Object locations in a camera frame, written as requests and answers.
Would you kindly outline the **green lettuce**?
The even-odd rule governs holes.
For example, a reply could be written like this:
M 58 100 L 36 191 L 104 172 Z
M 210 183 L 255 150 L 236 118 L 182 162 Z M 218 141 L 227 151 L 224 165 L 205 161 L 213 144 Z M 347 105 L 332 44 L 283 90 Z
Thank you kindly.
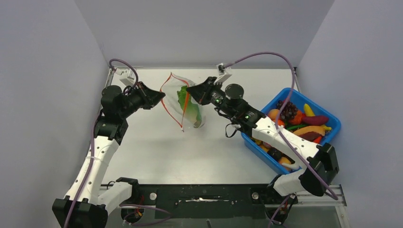
M 177 91 L 178 103 L 184 112 L 184 118 L 188 120 L 194 128 L 201 127 L 202 114 L 197 103 L 192 102 L 192 97 L 186 91 L 187 86 L 182 86 Z

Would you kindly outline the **clear zip bag orange zipper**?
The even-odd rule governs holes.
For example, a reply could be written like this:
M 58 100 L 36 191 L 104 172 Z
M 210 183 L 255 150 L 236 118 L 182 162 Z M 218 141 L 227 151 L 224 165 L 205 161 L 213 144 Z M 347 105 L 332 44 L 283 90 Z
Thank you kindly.
M 181 131 L 185 128 L 201 128 L 205 124 L 203 107 L 187 92 L 187 88 L 194 85 L 192 80 L 170 73 L 160 87 L 160 91 L 165 93 L 162 105 Z

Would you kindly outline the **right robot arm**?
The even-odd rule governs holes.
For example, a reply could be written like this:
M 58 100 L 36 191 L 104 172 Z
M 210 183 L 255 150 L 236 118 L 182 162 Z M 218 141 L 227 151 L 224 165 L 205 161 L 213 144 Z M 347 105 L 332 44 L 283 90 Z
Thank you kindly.
M 279 126 L 243 99 L 244 89 L 230 84 L 222 90 L 216 77 L 190 86 L 186 91 L 200 105 L 213 104 L 220 116 L 249 137 L 261 140 L 291 158 L 297 170 L 276 177 L 267 190 L 270 201 L 281 202 L 287 195 L 307 191 L 315 196 L 337 199 L 329 187 L 339 171 L 336 151 L 328 143 L 320 145 Z

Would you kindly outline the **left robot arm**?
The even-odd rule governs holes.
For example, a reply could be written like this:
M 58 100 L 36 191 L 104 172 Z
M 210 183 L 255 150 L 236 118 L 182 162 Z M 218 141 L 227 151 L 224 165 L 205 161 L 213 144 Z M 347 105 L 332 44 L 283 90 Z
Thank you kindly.
M 91 132 L 88 153 L 74 183 L 62 199 L 55 199 L 52 211 L 63 228 L 104 228 L 109 214 L 130 198 L 137 198 L 138 180 L 119 178 L 100 193 L 109 163 L 128 129 L 127 118 L 138 109 L 150 110 L 165 93 L 143 82 L 127 86 L 110 85 L 102 90 L 101 110 Z

